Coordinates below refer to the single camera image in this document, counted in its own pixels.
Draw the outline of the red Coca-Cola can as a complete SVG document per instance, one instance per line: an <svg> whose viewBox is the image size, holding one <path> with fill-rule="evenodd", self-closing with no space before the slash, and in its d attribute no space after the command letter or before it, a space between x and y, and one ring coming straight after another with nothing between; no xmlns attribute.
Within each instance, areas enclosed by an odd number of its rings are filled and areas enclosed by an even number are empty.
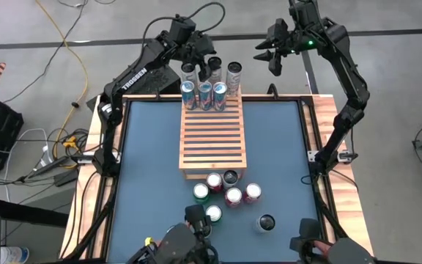
<svg viewBox="0 0 422 264"><path fill-rule="evenodd" d="M208 174L206 185L212 193L220 193L223 190L222 178L216 172Z"/></svg>
<svg viewBox="0 0 422 264"><path fill-rule="evenodd" d="M262 195L262 189L257 183L249 183L243 192L243 199L247 203L258 202Z"/></svg>
<svg viewBox="0 0 422 264"><path fill-rule="evenodd" d="M238 188L229 188L225 193L226 205L230 208L237 207L242 201L242 192Z"/></svg>

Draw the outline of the black equipment box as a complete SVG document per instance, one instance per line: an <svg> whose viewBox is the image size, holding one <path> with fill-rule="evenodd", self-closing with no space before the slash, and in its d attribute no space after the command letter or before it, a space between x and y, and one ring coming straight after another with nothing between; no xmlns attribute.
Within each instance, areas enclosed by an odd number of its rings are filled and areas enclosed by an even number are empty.
<svg viewBox="0 0 422 264"><path fill-rule="evenodd" d="M179 93L180 77L169 67L165 66L158 70L153 70L135 85L136 94L156 94L173 95Z"/></svg>

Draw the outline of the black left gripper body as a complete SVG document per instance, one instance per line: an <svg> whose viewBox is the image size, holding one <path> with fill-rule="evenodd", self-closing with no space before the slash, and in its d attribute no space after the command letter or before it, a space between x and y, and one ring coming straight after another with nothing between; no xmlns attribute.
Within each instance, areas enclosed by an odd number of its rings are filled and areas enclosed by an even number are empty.
<svg viewBox="0 0 422 264"><path fill-rule="evenodd" d="M206 55L217 54L211 37L208 34L203 34L202 32L194 32L190 36L185 44L184 59L186 59L186 53L190 51L195 51L197 53L198 61L200 59L204 59Z"/></svg>

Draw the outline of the wooden slatted shelf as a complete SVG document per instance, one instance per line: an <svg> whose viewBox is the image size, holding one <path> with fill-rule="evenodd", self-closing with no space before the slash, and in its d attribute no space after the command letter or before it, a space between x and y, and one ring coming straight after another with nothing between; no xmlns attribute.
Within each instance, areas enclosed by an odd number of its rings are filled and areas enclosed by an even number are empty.
<svg viewBox="0 0 422 264"><path fill-rule="evenodd" d="M228 97L224 111L182 108L179 171L187 180L203 180L211 172L247 169L242 93Z"/></svg>

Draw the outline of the green Sprite can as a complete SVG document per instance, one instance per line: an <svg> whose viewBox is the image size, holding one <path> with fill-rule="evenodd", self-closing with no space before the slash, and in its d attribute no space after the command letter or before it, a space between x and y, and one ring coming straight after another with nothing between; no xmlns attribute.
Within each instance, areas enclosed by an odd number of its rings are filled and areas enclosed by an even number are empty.
<svg viewBox="0 0 422 264"><path fill-rule="evenodd" d="M217 205L211 205L209 206L205 213L209 216L210 221L215 224L218 223L222 218L222 210Z"/></svg>
<svg viewBox="0 0 422 264"><path fill-rule="evenodd" d="M204 183L197 183L193 187L193 197L197 203L204 204L210 196L210 190Z"/></svg>

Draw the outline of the blue table mat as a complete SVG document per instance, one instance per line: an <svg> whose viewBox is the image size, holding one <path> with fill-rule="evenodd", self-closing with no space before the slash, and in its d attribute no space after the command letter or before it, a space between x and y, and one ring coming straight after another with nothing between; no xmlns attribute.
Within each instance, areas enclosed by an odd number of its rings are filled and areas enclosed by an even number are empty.
<svg viewBox="0 0 422 264"><path fill-rule="evenodd" d="M298 258L289 248L298 236L300 220L314 219L314 195L306 185L308 162L298 105L289 102L246 102L243 105L247 169L239 188L257 183L258 202L226 206L223 195L210 204L223 211L213 227L211 244L224 262L287 262ZM107 260L123 263L148 237L161 239L185 217L195 202L194 182L179 171L181 105L134 102L116 196ZM256 218L270 214L274 230L258 233Z"/></svg>

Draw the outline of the black power strip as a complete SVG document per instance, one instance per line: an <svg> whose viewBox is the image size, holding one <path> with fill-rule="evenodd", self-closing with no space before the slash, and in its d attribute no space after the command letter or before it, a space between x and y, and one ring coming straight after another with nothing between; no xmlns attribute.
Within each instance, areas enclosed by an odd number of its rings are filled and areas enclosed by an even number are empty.
<svg viewBox="0 0 422 264"><path fill-rule="evenodd" d="M31 179L33 177L36 177L38 175L42 175L45 174L46 172L55 169L57 167L60 167L61 165L63 165L64 163L66 163L70 158L68 156L63 156L61 158L56 159L55 161L53 161L52 163L43 166L41 169L36 170L35 172L31 172L29 175L27 176L23 176L21 178L21 180L24 182L25 180Z"/></svg>

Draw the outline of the white plastic bottle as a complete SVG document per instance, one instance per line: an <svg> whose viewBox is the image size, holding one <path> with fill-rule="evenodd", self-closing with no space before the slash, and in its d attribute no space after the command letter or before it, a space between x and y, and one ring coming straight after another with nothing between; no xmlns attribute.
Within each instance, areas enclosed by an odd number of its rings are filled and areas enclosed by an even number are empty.
<svg viewBox="0 0 422 264"><path fill-rule="evenodd" d="M2 246L0 264L25 264L29 258L29 249L19 246Z"/></svg>

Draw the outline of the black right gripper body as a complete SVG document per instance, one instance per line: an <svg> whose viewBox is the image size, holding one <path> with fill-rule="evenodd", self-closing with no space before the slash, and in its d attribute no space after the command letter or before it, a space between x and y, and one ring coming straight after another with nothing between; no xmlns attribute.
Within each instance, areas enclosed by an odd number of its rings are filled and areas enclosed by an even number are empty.
<svg viewBox="0 0 422 264"><path fill-rule="evenodd" d="M292 31L283 18L277 18L267 30L267 40L270 42L268 51L272 54L295 54L295 42Z"/></svg>

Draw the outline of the blue silver Red Bull can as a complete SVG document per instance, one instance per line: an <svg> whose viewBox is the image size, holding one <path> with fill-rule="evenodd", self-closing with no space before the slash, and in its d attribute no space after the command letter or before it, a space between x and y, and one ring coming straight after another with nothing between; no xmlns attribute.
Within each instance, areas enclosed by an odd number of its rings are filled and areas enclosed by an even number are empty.
<svg viewBox="0 0 422 264"><path fill-rule="evenodd" d="M226 93L228 88L223 82L216 82L212 88L213 105L216 111L223 111L226 108Z"/></svg>
<svg viewBox="0 0 422 264"><path fill-rule="evenodd" d="M195 85L192 81L183 81L180 84L182 102L186 109L193 110L197 107Z"/></svg>
<svg viewBox="0 0 422 264"><path fill-rule="evenodd" d="M200 83L198 86L199 105L204 111L212 108L212 84L208 81Z"/></svg>

